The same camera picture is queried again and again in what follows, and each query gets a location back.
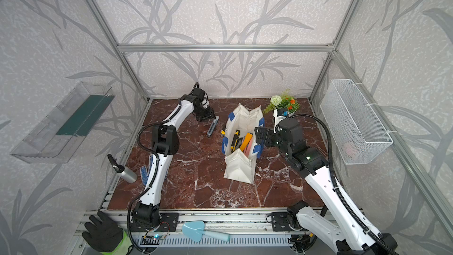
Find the grey art knife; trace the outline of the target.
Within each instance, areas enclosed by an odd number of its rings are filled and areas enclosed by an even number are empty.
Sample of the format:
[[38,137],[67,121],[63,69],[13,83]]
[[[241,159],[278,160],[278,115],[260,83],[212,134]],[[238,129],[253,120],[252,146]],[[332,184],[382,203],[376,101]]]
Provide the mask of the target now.
[[208,130],[208,132],[206,133],[206,136],[208,138],[210,138],[218,124],[218,121],[219,121],[219,116],[216,116],[215,118],[213,118],[212,122],[211,122],[211,125],[210,125],[210,128]]

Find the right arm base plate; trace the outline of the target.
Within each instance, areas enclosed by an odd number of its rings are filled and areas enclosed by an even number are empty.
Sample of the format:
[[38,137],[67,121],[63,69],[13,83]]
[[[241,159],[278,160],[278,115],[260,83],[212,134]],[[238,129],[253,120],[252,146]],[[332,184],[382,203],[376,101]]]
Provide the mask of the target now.
[[288,222],[288,213],[287,212],[273,212],[266,217],[266,222],[271,224],[272,231],[293,231],[289,226]]

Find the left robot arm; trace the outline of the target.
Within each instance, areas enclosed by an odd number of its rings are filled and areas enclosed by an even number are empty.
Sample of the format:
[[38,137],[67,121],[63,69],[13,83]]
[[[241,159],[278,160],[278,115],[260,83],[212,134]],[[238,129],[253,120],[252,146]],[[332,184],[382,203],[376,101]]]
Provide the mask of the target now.
[[144,190],[132,200],[135,207],[128,209],[132,211],[133,222],[146,230],[156,229],[162,222],[159,206],[163,184],[179,150],[178,129],[189,115],[194,115],[198,122],[216,118],[208,95],[198,82],[178,100],[177,107],[166,119],[143,126],[136,137],[139,148],[149,153],[149,162],[140,169]]

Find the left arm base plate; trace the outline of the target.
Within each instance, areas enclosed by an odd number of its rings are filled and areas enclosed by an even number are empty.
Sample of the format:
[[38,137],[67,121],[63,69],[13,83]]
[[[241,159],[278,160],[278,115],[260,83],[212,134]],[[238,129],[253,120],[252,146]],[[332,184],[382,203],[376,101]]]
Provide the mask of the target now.
[[142,220],[133,216],[130,229],[131,232],[159,231],[173,233],[176,231],[178,219],[179,213],[177,212],[160,213],[158,216],[155,215],[151,220]]

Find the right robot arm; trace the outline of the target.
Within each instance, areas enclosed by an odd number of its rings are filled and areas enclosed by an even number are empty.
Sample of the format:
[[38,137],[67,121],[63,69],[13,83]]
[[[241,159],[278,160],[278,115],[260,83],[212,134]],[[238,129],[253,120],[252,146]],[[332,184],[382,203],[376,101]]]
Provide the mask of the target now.
[[256,127],[256,140],[262,147],[276,147],[322,199],[336,223],[315,212],[301,201],[288,209],[292,229],[306,229],[337,255],[394,255],[398,246],[388,233],[381,233],[361,212],[339,184],[333,155],[324,157],[306,144],[298,115],[280,120],[274,128]]

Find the black yellow art knife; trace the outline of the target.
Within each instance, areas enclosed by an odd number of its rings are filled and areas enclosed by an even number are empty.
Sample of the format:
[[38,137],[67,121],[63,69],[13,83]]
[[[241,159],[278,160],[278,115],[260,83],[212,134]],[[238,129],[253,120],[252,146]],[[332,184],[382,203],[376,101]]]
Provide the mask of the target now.
[[233,153],[237,149],[238,143],[239,143],[239,139],[240,139],[240,131],[236,130],[234,135],[233,135],[233,138],[232,138],[231,153]]

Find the orange art knife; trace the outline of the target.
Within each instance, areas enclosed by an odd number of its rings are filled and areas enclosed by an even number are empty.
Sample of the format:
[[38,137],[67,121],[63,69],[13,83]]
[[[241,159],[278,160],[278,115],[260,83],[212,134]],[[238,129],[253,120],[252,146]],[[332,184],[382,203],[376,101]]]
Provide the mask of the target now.
[[241,146],[239,148],[242,152],[244,152],[244,150],[246,149],[249,141],[252,140],[252,137],[253,137],[252,133],[247,133],[246,136],[243,138],[243,141],[242,141]]

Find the white Doraemon tote pouch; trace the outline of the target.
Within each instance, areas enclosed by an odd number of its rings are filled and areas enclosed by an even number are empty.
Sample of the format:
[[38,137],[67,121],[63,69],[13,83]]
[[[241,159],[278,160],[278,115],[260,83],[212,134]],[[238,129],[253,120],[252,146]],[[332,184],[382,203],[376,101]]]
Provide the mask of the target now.
[[265,124],[261,107],[248,109],[239,104],[229,115],[223,130],[222,153],[225,155],[224,178],[253,184],[257,159],[263,148],[254,130]]

